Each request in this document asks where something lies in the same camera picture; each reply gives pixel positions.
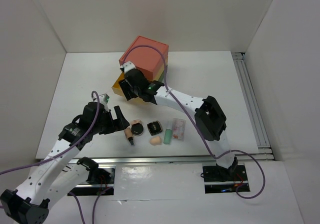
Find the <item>pink powder puff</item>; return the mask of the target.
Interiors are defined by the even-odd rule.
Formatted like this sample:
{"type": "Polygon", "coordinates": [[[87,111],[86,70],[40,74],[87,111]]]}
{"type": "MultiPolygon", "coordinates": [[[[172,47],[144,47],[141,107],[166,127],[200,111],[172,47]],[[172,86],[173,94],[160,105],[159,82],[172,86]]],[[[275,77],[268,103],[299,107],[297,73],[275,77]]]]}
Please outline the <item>pink powder puff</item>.
{"type": "Polygon", "coordinates": [[[138,123],[141,123],[142,121],[140,119],[136,119],[136,120],[133,120],[130,122],[131,125],[134,125],[134,124],[138,124],[138,123]]]}

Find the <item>yellow drawer unit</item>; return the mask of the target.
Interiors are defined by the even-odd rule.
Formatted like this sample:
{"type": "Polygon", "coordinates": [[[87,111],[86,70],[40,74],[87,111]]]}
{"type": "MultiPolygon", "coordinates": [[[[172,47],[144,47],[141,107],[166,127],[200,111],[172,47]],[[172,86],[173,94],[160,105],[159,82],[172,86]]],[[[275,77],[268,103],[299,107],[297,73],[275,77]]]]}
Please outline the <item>yellow drawer unit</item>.
{"type": "Polygon", "coordinates": [[[122,89],[119,86],[119,81],[124,79],[124,73],[122,72],[121,75],[118,77],[117,81],[114,83],[114,85],[112,86],[112,89],[114,91],[115,94],[124,96],[122,89]]]}

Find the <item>red top drawer unit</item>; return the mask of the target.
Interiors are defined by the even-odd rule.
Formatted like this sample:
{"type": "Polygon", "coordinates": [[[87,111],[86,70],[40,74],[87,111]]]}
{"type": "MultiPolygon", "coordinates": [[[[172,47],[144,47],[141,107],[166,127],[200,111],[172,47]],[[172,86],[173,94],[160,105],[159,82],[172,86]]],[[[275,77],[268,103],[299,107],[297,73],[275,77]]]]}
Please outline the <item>red top drawer unit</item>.
{"type": "Polygon", "coordinates": [[[136,39],[131,43],[131,45],[119,59],[119,64],[122,65],[127,61],[131,61],[137,69],[143,72],[144,76],[148,80],[161,81],[163,79],[164,64],[160,54],[156,50],[148,47],[139,47],[131,51],[129,55],[124,58],[130,49],[139,45],[155,47],[163,54],[166,64],[168,64],[169,45],[143,36],[136,37],[136,39]]]}

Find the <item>peach makeup sponge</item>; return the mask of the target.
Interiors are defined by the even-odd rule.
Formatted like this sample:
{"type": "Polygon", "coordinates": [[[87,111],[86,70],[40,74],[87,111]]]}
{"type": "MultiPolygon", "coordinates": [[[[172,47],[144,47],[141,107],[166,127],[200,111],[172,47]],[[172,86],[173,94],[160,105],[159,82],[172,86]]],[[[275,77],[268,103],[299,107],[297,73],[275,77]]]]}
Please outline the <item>peach makeup sponge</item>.
{"type": "Polygon", "coordinates": [[[155,136],[150,139],[149,143],[153,146],[161,145],[162,144],[162,139],[160,136],[155,136]]]}

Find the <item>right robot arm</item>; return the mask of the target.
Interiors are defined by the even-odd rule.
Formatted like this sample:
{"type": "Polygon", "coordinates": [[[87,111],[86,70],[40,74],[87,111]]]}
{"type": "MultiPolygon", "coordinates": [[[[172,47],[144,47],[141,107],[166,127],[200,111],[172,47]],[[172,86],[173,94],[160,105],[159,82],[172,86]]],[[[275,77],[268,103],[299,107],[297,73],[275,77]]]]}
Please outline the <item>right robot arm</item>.
{"type": "Polygon", "coordinates": [[[185,113],[205,141],[209,154],[216,160],[220,178],[229,180],[235,175],[238,160],[231,152],[226,136],[227,118],[214,97],[195,97],[169,88],[162,82],[149,81],[135,67],[127,70],[121,66],[120,70],[124,78],[118,83],[127,100],[140,98],[144,102],[185,113]]]}

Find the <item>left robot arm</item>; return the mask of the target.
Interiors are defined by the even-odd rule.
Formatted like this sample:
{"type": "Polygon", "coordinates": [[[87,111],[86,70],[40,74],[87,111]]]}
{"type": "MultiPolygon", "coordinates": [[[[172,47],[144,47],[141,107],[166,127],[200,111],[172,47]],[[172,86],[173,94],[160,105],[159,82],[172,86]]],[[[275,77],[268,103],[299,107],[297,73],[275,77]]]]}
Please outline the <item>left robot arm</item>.
{"type": "Polygon", "coordinates": [[[129,126],[120,107],[115,106],[114,111],[116,119],[104,104],[85,105],[83,113],[62,129],[45,163],[14,190],[6,189],[1,194],[6,215],[18,223],[43,223],[49,210],[78,184],[106,182],[109,172],[99,168],[93,159],[83,157],[76,164],[67,165],[94,135],[123,131],[129,126]]]}

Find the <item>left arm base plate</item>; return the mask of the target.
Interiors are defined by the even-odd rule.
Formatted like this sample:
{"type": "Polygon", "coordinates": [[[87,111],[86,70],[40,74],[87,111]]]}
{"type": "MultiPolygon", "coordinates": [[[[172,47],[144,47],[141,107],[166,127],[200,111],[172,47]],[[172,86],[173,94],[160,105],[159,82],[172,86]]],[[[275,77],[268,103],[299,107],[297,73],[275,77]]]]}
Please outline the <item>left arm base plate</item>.
{"type": "Polygon", "coordinates": [[[76,196],[114,195],[115,167],[105,167],[100,170],[93,182],[83,182],[71,190],[76,196]]]}

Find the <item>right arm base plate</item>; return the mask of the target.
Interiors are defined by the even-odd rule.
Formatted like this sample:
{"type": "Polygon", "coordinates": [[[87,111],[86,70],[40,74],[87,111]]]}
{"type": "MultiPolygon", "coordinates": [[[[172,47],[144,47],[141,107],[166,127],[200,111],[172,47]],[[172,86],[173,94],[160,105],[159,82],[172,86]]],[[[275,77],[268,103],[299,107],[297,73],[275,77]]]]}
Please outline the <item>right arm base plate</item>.
{"type": "Polygon", "coordinates": [[[229,175],[217,165],[202,167],[201,178],[204,180],[205,194],[250,192],[247,171],[244,165],[238,165],[233,174],[229,175]]]}

